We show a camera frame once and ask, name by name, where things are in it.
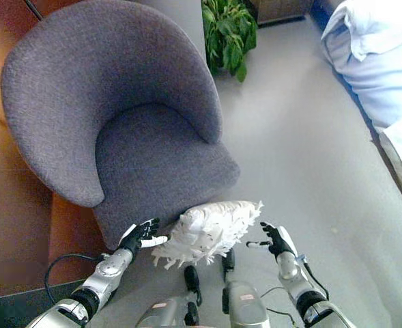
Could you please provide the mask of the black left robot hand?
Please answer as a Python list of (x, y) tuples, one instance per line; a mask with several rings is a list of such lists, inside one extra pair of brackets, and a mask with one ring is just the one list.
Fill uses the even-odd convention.
[(170, 240), (170, 236), (157, 236), (160, 220), (150, 219), (140, 223), (132, 224), (120, 238), (117, 249), (125, 249), (135, 257), (140, 249), (162, 245)]

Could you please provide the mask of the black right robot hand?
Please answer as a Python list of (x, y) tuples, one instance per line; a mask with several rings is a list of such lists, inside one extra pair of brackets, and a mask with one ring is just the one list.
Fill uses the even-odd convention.
[(275, 261), (283, 253), (289, 253), (294, 258), (298, 257), (296, 246), (283, 226), (276, 227), (265, 221), (262, 221), (260, 226), (270, 239), (268, 241), (247, 241), (245, 244), (247, 248), (266, 249), (275, 257)]

